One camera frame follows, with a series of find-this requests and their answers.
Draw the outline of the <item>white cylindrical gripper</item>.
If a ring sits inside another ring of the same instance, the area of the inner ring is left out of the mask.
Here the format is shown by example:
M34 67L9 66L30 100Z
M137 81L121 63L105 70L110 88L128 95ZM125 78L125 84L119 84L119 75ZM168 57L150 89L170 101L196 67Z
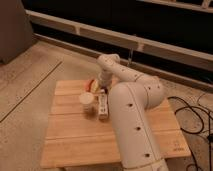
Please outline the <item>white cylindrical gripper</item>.
M97 93L99 86L101 88L106 88L112 84L112 77L104 77L103 75L98 75L98 80L94 80L91 84L91 92Z

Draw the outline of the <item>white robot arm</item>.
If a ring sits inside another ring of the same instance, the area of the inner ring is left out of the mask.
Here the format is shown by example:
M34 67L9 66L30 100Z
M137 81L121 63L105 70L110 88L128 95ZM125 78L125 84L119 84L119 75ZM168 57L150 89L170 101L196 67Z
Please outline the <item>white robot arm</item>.
M120 79L108 91L108 109L123 170L169 171L146 116L165 98L159 78L121 65L117 54L102 54L97 63L101 87L110 85L113 75Z

